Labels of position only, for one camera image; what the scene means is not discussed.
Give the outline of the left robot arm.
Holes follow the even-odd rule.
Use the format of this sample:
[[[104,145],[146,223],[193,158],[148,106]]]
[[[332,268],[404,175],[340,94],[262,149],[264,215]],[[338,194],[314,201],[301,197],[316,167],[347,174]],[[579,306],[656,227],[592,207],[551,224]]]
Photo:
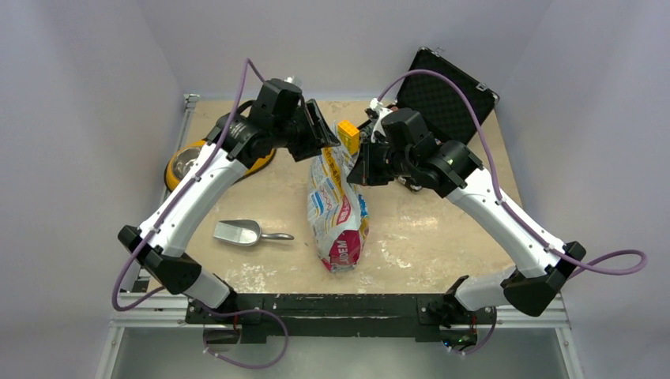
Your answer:
[[[187,254],[194,232],[224,192],[272,150],[285,148],[299,162],[338,144],[317,103],[304,99],[293,79],[266,80],[255,100],[216,121],[167,200],[139,226],[123,227],[118,239],[165,290],[200,302],[215,322],[227,322],[235,315],[236,293]]]

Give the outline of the colourful pet food bag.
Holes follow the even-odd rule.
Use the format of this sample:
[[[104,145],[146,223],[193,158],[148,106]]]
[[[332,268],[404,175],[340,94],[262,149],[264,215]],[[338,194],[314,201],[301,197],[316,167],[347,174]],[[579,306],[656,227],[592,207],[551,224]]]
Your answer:
[[[333,131],[338,136],[337,125]],[[354,269],[369,233],[361,186],[347,182],[357,156],[358,152],[352,156],[342,143],[324,148],[311,160],[308,172],[307,221],[318,258],[329,272]]]

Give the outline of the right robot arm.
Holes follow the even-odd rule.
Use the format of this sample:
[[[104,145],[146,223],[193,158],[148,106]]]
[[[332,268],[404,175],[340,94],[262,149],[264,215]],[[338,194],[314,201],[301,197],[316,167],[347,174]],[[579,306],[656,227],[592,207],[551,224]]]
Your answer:
[[[491,171],[465,144],[438,143],[419,112],[385,107],[366,112],[372,132],[361,142],[348,182],[384,186],[410,178],[467,213],[514,263],[488,276],[459,278],[446,292],[446,316],[463,321],[475,310],[510,305],[539,317],[585,257],[585,247],[543,229],[494,184]]]

